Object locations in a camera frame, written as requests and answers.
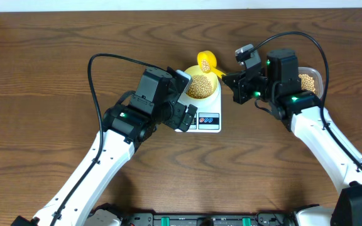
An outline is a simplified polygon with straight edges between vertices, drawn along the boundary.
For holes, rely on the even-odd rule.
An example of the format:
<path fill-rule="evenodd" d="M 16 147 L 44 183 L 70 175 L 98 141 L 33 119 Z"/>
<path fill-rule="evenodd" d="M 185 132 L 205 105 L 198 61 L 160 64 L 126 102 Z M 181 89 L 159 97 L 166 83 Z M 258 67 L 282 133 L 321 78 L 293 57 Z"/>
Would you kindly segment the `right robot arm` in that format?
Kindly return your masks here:
<path fill-rule="evenodd" d="M 308 205 L 294 210 L 284 225 L 362 225 L 362 154 L 332 121 L 318 96 L 301 87 L 298 59 L 293 50 L 267 53 L 266 67 L 253 45 L 235 52 L 241 72 L 222 81 L 233 100 L 269 104 L 267 113 L 281 121 L 316 157 L 333 182 L 339 198 L 333 209 Z"/>

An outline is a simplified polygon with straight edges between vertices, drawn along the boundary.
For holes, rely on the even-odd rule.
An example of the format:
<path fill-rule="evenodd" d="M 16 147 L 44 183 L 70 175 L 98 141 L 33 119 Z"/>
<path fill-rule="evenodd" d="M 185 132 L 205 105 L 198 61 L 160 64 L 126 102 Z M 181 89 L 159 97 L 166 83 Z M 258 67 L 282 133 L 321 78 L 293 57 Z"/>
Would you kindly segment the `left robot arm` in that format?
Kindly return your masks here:
<path fill-rule="evenodd" d="M 197 108 L 179 98 L 191 83 L 181 70 L 146 68 L 136 90 L 98 115 L 100 130 L 90 150 L 59 192 L 32 219 L 18 216 L 13 225 L 84 225 L 114 175 L 157 125 L 189 129 Z"/>

